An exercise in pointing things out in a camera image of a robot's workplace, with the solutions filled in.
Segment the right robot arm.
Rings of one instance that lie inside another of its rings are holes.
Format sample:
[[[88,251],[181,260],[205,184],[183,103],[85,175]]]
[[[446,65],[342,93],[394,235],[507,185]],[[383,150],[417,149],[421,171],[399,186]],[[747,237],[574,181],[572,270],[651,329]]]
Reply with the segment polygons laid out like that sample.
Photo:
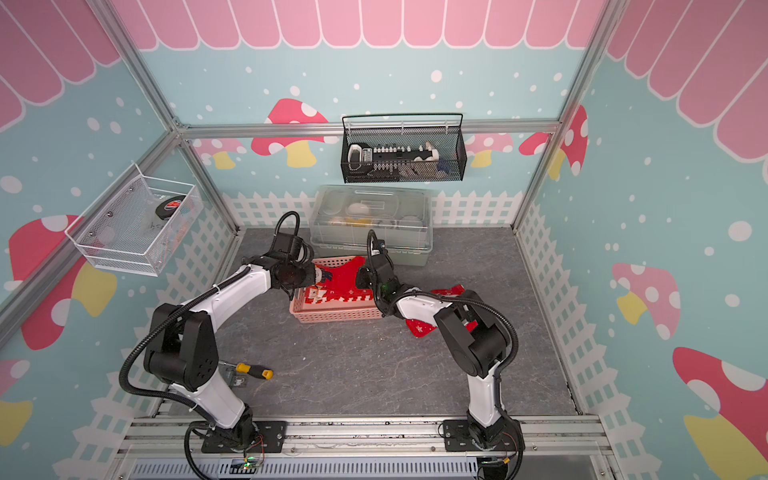
[[[356,284],[372,291],[383,316],[439,331],[451,357],[467,375],[470,438],[484,450],[500,442],[505,429],[513,426],[501,400],[501,373],[519,351],[517,332],[504,314],[473,290],[447,295],[401,282],[385,242],[374,230],[367,234],[366,260]]]

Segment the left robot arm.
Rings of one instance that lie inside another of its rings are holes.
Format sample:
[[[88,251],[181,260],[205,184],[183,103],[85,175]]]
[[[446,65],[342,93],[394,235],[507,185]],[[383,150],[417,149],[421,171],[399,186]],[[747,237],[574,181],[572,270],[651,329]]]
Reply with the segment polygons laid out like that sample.
[[[153,312],[149,333],[125,359],[120,387],[135,396],[162,398],[189,407],[215,442],[248,451],[259,439],[253,414],[220,372],[217,330],[242,307],[271,290],[292,298],[317,281],[314,250],[299,235],[300,216],[283,214],[269,250],[231,276],[182,304]]]

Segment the plain red snowman sock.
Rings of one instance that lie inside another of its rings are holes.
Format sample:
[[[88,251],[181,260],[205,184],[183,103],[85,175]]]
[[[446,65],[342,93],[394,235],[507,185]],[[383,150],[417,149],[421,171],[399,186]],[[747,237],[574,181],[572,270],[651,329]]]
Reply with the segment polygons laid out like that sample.
[[[321,279],[315,286],[336,291],[352,288],[360,290],[367,289],[358,288],[356,283],[358,271],[364,264],[365,259],[361,256],[356,256],[339,266],[328,267],[318,265],[317,268],[321,272]]]

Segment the red snowflake santa sock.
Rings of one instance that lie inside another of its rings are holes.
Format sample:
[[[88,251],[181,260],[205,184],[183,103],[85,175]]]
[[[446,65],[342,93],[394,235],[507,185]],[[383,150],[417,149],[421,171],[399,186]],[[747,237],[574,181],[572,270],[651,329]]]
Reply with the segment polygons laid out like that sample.
[[[304,303],[318,305],[328,302],[369,302],[373,299],[372,291],[368,289],[348,289],[343,291],[330,290],[319,286],[309,287],[304,293]]]

